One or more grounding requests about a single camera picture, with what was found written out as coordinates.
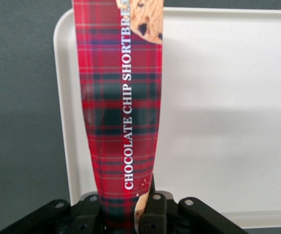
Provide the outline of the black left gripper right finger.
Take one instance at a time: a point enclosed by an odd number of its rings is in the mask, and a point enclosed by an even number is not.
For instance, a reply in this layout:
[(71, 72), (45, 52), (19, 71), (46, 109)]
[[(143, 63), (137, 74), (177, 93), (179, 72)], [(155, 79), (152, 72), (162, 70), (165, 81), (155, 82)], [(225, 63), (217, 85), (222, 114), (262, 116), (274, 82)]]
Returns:
[(154, 175), (138, 221), (139, 234), (166, 234), (167, 233), (167, 198), (162, 191), (155, 187)]

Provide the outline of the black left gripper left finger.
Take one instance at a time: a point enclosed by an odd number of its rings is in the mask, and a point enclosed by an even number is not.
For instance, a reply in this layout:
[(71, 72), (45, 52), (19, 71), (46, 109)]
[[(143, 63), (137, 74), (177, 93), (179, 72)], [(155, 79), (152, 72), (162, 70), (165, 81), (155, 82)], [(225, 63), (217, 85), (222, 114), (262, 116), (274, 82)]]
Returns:
[(98, 194), (84, 194), (73, 207), (74, 234), (103, 234), (105, 221)]

